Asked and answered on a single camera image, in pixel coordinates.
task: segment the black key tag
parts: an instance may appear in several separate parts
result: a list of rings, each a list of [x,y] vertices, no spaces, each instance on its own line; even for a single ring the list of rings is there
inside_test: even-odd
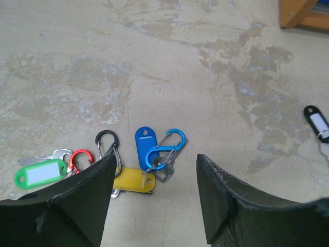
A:
[[[308,105],[304,108],[304,116],[316,137],[323,143],[329,143],[329,124],[320,110],[314,105]]]

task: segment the red carabiner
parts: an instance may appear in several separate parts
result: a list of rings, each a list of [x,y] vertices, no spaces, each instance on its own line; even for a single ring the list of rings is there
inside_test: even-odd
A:
[[[89,165],[91,165],[92,162],[94,161],[93,155],[88,150],[79,149],[79,150],[75,151],[71,155],[70,164],[68,165],[68,167],[70,168],[71,171],[76,170],[75,174],[80,172],[78,170],[78,168],[73,164],[75,156],[78,155],[79,153],[85,153],[85,154],[87,154],[89,156]]]

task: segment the black rubber flap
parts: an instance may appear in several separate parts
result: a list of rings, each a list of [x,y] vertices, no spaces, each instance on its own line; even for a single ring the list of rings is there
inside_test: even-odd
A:
[[[197,156],[196,173],[212,247],[329,246],[329,198],[302,204],[275,197],[204,154]]]
[[[100,246],[114,155],[18,200],[0,201],[2,246]]]

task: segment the wooden furniture leg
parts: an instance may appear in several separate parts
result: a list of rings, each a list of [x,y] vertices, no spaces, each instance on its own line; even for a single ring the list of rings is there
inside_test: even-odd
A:
[[[329,14],[310,11],[298,24],[329,30]]]
[[[279,0],[280,26],[295,27],[307,16],[318,0]]]

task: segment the blue carabiner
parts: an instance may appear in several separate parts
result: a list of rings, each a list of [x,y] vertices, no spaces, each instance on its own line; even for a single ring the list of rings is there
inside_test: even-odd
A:
[[[160,146],[163,143],[163,141],[165,139],[167,139],[172,133],[178,133],[181,136],[181,141],[177,145],[174,145],[174,146]],[[166,136],[159,142],[159,144],[157,146],[154,146],[153,148],[151,148],[149,150],[149,152],[146,154],[146,157],[145,157],[146,165],[149,168],[152,167],[152,161],[149,160],[149,157],[150,157],[151,153],[153,153],[153,152],[171,152],[171,151],[178,152],[179,150],[182,149],[182,147],[184,147],[185,142],[186,142],[186,137],[185,137],[185,134],[182,130],[179,130],[179,129],[170,129],[170,130],[168,130],[166,132]],[[158,166],[158,167],[154,168],[153,170],[154,171],[161,170],[163,167],[165,167],[165,165],[166,165],[166,163],[164,163],[161,166]]]

